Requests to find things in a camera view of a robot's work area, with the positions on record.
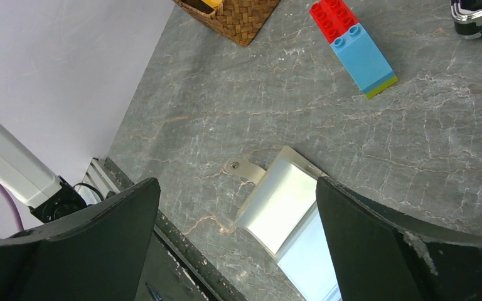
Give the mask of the gold credit card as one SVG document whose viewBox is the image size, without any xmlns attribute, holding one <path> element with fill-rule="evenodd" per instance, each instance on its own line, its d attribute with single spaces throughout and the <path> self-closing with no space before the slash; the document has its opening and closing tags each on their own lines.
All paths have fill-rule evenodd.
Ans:
<svg viewBox="0 0 482 301">
<path fill-rule="evenodd" d="M 200 0 L 200 1 L 212 9 L 216 9 L 223 2 L 222 0 Z"/>
</svg>

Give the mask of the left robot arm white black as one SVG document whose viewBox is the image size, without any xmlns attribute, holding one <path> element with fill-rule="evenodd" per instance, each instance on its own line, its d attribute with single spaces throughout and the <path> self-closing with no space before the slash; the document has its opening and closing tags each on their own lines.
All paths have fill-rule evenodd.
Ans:
<svg viewBox="0 0 482 301">
<path fill-rule="evenodd" d="M 0 124 L 0 185 L 49 223 L 87 207 L 81 195 Z"/>
</svg>

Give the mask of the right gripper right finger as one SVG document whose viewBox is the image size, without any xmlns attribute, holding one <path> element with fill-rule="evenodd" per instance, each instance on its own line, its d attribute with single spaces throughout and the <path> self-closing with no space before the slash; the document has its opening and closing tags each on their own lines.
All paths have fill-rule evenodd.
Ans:
<svg viewBox="0 0 482 301">
<path fill-rule="evenodd" d="M 482 300 L 482 236 L 320 177 L 316 202 L 343 300 Z"/>
</svg>

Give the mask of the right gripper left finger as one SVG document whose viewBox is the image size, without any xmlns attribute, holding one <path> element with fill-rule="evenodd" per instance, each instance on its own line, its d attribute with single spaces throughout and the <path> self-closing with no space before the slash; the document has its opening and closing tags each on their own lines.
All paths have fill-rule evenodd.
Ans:
<svg viewBox="0 0 482 301">
<path fill-rule="evenodd" d="M 0 238 L 0 300 L 133 300 L 158 213 L 159 181 Z"/>
</svg>

